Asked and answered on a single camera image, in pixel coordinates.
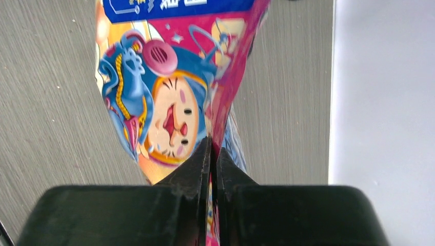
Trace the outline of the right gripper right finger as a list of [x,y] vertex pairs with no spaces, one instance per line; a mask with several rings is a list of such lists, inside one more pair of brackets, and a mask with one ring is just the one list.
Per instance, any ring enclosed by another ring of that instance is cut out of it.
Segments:
[[221,245],[388,245],[370,200],[350,186],[260,185],[226,149],[214,164]]

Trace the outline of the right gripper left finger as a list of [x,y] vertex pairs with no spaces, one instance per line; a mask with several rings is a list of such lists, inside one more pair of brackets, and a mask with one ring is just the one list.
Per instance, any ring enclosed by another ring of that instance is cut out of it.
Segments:
[[58,186],[18,245],[205,245],[211,139],[153,186]]

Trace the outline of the colourful pet food bag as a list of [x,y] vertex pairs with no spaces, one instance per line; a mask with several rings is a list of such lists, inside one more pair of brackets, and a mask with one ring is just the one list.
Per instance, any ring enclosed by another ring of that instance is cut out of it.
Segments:
[[232,103],[269,1],[96,1],[95,80],[149,186],[211,139],[205,245],[221,245],[214,164],[246,172]]

